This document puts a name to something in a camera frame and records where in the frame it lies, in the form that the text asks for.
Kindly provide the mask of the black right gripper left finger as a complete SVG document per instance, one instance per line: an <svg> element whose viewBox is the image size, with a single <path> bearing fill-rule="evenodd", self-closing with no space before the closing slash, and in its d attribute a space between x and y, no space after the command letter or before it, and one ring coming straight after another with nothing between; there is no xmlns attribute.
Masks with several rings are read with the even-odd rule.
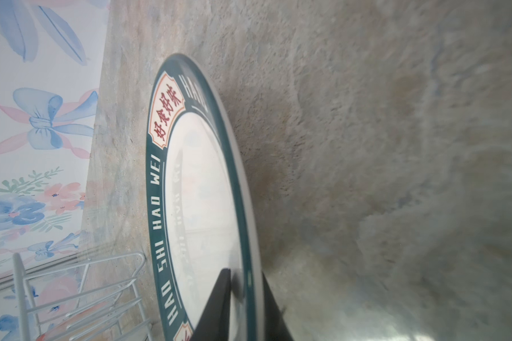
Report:
<svg viewBox="0 0 512 341"><path fill-rule="evenodd" d="M222 269L190 341L228 341L231 270Z"/></svg>

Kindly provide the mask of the green rim printed plate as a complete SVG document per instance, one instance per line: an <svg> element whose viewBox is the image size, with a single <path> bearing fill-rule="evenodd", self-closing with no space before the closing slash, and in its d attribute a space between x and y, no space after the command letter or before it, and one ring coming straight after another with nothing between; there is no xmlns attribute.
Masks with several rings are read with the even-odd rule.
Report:
<svg viewBox="0 0 512 341"><path fill-rule="evenodd" d="M146 205L160 320L191 340L223 271L228 339L264 340L263 274L250 190L228 115L189 56L170 55L152 87Z"/></svg>

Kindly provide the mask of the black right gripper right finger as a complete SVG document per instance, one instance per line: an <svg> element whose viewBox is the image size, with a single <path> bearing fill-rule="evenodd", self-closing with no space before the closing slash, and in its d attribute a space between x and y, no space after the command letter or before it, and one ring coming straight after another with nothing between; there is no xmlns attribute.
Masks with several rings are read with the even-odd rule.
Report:
<svg viewBox="0 0 512 341"><path fill-rule="evenodd" d="M294 339L284 322L283 312L274 299L271 288L264 275L263 288L265 302L265 340L293 341Z"/></svg>

